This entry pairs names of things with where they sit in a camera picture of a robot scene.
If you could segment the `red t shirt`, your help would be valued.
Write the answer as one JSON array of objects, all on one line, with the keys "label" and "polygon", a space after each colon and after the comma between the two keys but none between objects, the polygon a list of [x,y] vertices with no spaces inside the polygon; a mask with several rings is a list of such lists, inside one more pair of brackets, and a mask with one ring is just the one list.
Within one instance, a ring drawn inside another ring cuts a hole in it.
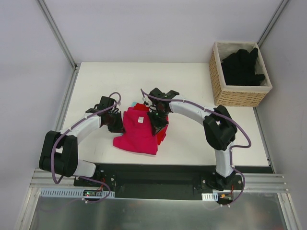
[{"label": "red t shirt", "polygon": [[[138,103],[133,108],[134,108],[134,110],[138,110],[138,111],[145,111],[145,112],[149,112],[150,111],[149,107],[147,107],[146,105],[141,104],[141,103]],[[166,137],[167,128],[164,131],[162,131],[161,133],[157,134],[157,144],[158,145],[160,145],[161,142],[164,141],[164,139]]]}]

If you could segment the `magenta t shirt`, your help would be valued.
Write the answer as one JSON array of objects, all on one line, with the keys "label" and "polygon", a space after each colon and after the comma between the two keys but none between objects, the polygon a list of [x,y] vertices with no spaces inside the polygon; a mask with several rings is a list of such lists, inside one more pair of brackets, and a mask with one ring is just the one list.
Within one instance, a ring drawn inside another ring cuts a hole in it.
[{"label": "magenta t shirt", "polygon": [[149,108],[140,103],[129,107],[123,116],[125,133],[113,139],[113,146],[134,153],[156,155],[157,137],[152,135],[148,112]]}]

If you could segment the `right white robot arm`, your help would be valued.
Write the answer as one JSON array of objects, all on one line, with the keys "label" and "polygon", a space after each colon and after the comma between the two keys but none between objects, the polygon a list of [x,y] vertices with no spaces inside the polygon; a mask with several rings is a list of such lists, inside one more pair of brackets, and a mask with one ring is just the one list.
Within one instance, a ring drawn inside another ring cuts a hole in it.
[{"label": "right white robot arm", "polygon": [[147,113],[152,135],[155,136],[166,129],[169,113],[180,114],[196,121],[203,126],[207,143],[215,152],[215,174],[206,179],[207,186],[219,191],[231,186],[235,171],[231,168],[230,154],[227,151],[233,145],[237,127],[229,121],[231,116],[228,110],[220,105],[206,111],[204,107],[188,102],[174,90],[164,93],[154,88],[147,97],[152,102]]}]

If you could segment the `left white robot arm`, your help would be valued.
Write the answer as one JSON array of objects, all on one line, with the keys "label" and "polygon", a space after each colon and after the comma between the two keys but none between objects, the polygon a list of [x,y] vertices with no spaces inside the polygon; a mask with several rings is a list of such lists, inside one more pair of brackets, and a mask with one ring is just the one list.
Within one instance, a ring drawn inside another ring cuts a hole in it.
[{"label": "left white robot arm", "polygon": [[124,133],[121,112],[116,105],[108,108],[96,106],[71,127],[61,131],[49,131],[45,135],[39,168],[51,172],[59,184],[63,177],[81,176],[90,186],[101,182],[101,174],[92,162],[79,159],[78,145],[92,132],[107,126],[111,133]]}]

